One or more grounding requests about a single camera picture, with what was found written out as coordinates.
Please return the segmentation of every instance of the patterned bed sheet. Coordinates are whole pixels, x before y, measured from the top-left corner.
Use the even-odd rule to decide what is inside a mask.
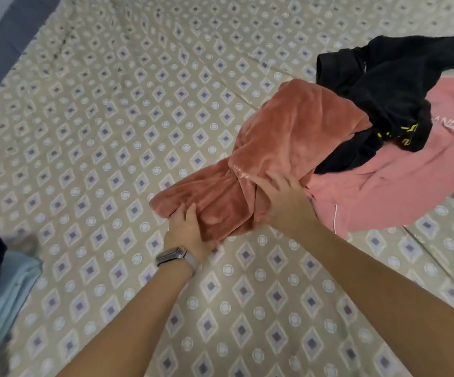
[[[10,375],[56,375],[152,277],[155,193],[227,156],[281,82],[314,79],[317,54],[379,34],[454,34],[454,0],[62,0],[0,86],[0,233],[36,233],[44,260]],[[349,241],[454,306],[454,195]],[[211,255],[147,374],[409,375],[268,227]]]

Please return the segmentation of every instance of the hand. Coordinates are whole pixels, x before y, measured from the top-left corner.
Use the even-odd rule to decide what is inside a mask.
[[[290,238],[297,238],[317,221],[314,208],[298,180],[291,175],[268,173],[277,188],[261,177],[251,177],[271,200],[271,210],[265,221]]]
[[[193,203],[185,212],[183,204],[169,218],[169,230],[164,236],[164,250],[184,247],[203,264],[216,242],[203,242],[197,222],[196,205]]]

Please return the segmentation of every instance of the light blue fabric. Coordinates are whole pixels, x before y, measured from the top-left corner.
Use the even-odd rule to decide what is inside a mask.
[[[0,345],[42,273],[36,258],[8,251],[0,266]]]

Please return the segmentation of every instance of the pink clothing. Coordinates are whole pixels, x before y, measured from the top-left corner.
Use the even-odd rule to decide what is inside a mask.
[[[454,77],[442,77],[427,99],[433,128],[424,149],[386,143],[359,168],[311,177],[306,193],[336,234],[410,224],[454,191]]]

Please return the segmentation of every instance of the forearm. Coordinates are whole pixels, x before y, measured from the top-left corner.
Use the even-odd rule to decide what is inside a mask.
[[[343,286],[414,377],[454,375],[454,309],[319,222],[294,235]]]
[[[163,264],[58,376],[142,377],[178,294],[191,276],[192,269],[183,260]]]

